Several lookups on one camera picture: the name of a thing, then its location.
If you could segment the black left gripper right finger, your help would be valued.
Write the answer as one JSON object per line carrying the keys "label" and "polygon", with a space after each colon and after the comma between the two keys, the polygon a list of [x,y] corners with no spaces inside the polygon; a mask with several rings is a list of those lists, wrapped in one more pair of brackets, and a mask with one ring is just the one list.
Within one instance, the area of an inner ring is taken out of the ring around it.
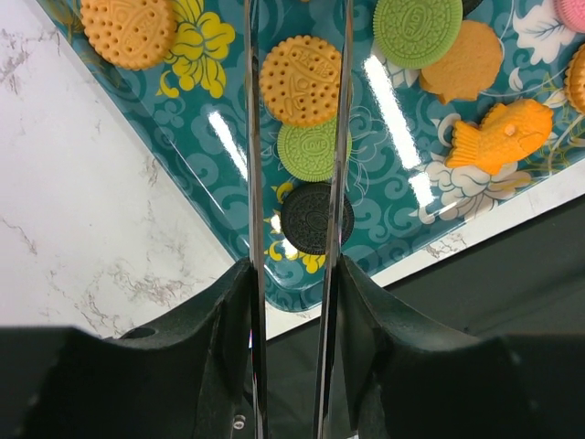
{"label": "black left gripper right finger", "polygon": [[362,438],[581,438],[580,334],[467,335],[338,265],[351,428]]}

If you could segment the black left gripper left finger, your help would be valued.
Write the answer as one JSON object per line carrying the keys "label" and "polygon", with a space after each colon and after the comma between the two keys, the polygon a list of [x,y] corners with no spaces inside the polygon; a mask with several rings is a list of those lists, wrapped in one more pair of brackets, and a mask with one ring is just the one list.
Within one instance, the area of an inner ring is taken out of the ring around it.
{"label": "black left gripper left finger", "polygon": [[4,438],[229,438],[249,355],[251,266],[118,338],[1,331]]}

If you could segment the silver metal tongs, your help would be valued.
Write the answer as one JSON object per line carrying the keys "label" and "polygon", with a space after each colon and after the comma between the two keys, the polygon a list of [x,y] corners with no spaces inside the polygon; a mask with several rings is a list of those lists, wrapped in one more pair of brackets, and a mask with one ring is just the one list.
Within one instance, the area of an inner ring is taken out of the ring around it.
{"label": "silver metal tongs", "polygon": [[[338,310],[338,265],[341,259],[343,216],[346,188],[346,158],[349,112],[352,98],[353,64],[353,12],[354,3],[346,1],[345,35],[338,93],[337,124],[335,131],[335,165],[329,199],[328,229],[326,235],[326,265],[321,306],[319,353],[316,368],[314,418],[312,436],[332,436],[331,388],[334,377],[335,340]],[[255,436],[269,435],[265,279],[263,245],[263,201],[261,178],[261,129],[260,129],[260,79],[259,33],[260,7],[257,1],[244,3],[244,48],[248,142],[248,192],[249,192],[249,247],[250,261],[256,279],[250,297],[251,361],[252,361],[252,408],[254,411]]]}

